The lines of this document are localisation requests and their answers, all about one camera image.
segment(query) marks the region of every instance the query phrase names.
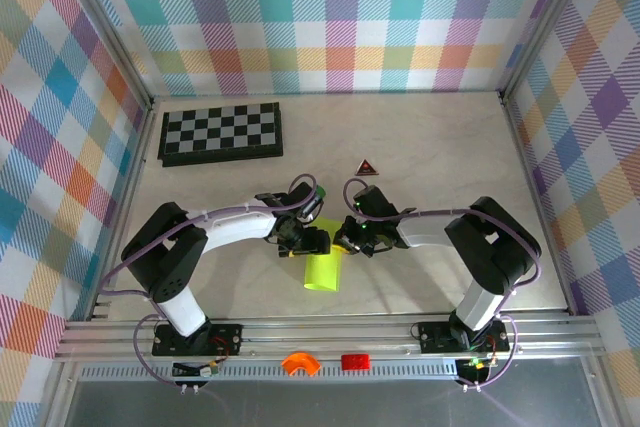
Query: red triangle block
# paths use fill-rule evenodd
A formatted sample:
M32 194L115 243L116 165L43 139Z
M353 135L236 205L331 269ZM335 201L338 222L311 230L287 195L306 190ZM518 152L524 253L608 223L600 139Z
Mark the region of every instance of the red triangle block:
M367 161L367 159L360 162L360 166L358 170L356 170L356 175L379 175L378 171L373 168L373 166Z

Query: chessboard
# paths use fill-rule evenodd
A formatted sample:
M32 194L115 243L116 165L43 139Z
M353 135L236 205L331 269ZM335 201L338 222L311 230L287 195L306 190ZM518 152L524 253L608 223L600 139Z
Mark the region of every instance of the chessboard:
M282 155L278 102L167 112L162 119L163 167Z

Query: orange arch block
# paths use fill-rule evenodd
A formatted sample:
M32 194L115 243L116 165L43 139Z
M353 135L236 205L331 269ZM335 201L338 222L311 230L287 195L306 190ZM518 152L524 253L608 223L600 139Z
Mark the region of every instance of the orange arch block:
M305 352L295 352L282 361L282 368L289 375L294 375L298 369L304 369L307 375L313 377L320 370L320 367L322 367L320 362L313 355Z

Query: gray floor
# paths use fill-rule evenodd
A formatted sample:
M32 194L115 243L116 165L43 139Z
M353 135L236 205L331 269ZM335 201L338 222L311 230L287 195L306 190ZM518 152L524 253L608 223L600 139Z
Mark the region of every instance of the gray floor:
M242 204L255 194L286 190L302 172L327 191L323 216L348 213L342 186L366 158L380 172L375 182L399 210L465 207L493 196L543 245L540 281L507 304L514 309L562 309L549 249L526 185L511 134L494 93L306 95L211 98L163 102L163 112L279 101L284 156L261 160L162 168L155 157L156 122L131 212L129 235L167 201L211 210ZM303 286L305 260L279 259L261 240L207 253L191 288L212 317L447 312L471 282L453 249L394 250L373 259L343 256L340 292ZM118 288L137 288L129 272ZM109 318L139 319L151 307L139 297L111 298Z
M78 384L68 427L531 426L600 423L579 359L515 362L482 393L452 381L225 382L181 396L157 382Z

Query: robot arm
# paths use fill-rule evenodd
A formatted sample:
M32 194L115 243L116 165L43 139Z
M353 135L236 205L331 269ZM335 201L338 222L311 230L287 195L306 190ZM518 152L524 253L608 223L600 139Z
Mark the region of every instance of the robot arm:
M403 218L403 214L413 209L399 213L375 185L361 190L354 201L355 208L365 216L397 220L359 222L348 216L334 238L334 244L347 253L362 252L372 257L394 247L409 249L433 244L453 245L456 249L473 277L469 290L449 319L452 339L465 350L484 340L505 296L534 264L515 238L473 214L453 221L443 217ZM495 200L481 197L470 210L502 222L540 255L538 242Z
M129 265L129 270L162 311L173 328L185 338L195 335L207 323L198 305L189 279L200 259L209 250L244 239L265 239L278 246L281 257L327 254L331 242L327 232L307 224L324 202L324 190L302 182L285 194L260 194L245 204L245 211L220 210L220 215L185 227L169 242L162 243ZM307 197L302 207L286 209ZM276 208L277 211L252 211L251 207ZM174 202L161 205L122 252L122 260L162 236L176 225L200 216Z

